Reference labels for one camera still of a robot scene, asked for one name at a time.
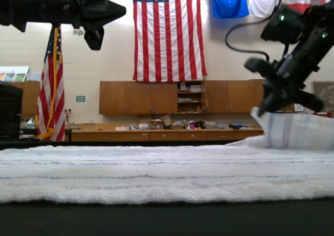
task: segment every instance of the picture frame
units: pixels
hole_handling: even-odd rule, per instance
[[[324,102],[323,112],[334,112],[334,81],[313,81],[312,93]]]

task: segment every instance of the european union flag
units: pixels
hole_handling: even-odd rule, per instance
[[[242,18],[249,15],[246,0],[212,0],[216,18]]]

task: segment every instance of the american flag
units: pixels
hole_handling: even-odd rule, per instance
[[[63,141],[65,139],[65,116],[61,28],[52,27],[38,97],[39,138]]]
[[[200,0],[134,0],[136,81],[207,75]]]

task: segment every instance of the red and white stripes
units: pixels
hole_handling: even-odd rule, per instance
[[[165,82],[207,75],[200,0],[134,2],[134,80]]]

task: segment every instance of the poster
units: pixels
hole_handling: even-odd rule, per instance
[[[15,79],[15,73],[6,73],[4,82],[14,82],[14,79]]]
[[[319,97],[325,105],[323,112],[334,113],[334,81],[312,82],[313,94]]]
[[[0,66],[0,80],[5,82],[24,82],[28,66]]]

